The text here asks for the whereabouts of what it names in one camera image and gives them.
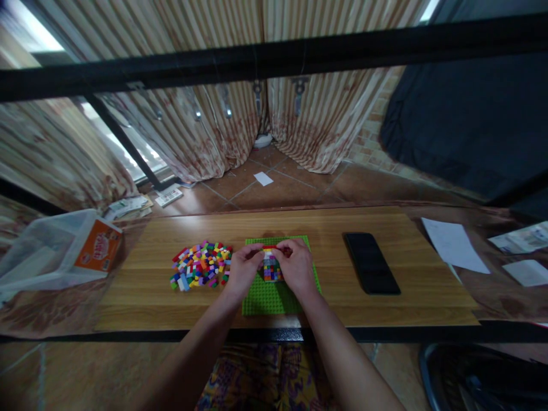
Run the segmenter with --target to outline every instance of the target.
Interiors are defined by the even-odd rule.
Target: brick wall
[[[393,160],[380,144],[379,132],[386,109],[388,108],[388,102],[400,81],[404,69],[404,66],[392,67],[391,76],[382,88],[377,101],[373,105],[359,136],[354,141],[346,158],[372,170],[385,171],[415,182],[425,183],[429,186],[453,191],[478,200],[484,200],[480,194],[457,187],[442,178],[435,177]]]

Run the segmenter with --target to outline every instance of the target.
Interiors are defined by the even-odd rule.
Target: pile of lego bricks
[[[191,248],[184,248],[173,257],[172,268],[176,271],[171,277],[171,288],[189,291],[193,287],[208,285],[217,287],[225,285],[230,276],[230,260],[232,247],[225,247],[222,243],[209,243],[207,240]]]
[[[263,260],[263,280],[265,283],[277,283],[284,281],[284,275],[281,272],[280,263],[272,254],[272,249],[277,248],[275,245],[265,245],[264,260]],[[281,250],[286,257],[291,255],[290,249]]]

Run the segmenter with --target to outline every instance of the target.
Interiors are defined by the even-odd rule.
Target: hand
[[[262,244],[250,244],[232,254],[230,276],[224,289],[240,301],[247,295],[257,269],[263,265],[264,252],[256,252],[262,247]]]
[[[272,254],[280,262],[281,272],[289,288],[298,299],[317,292],[312,270],[312,253],[303,239],[284,240],[277,245],[277,248],[285,247],[292,251],[290,257],[284,256],[279,249],[273,249]]]

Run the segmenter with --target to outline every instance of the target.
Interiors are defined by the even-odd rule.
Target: patterned skirt
[[[225,345],[196,410],[338,410],[316,348]]]

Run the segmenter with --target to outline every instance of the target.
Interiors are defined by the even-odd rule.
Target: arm
[[[273,250],[285,282],[303,307],[316,338],[324,368],[343,409],[401,410],[404,407],[356,340],[316,288],[312,254],[301,240],[285,240],[278,247],[293,251],[289,258]]]
[[[252,258],[249,254],[262,246],[246,245],[232,255],[230,280],[224,290],[143,385],[131,409],[194,409],[257,266],[263,262],[264,253]]]

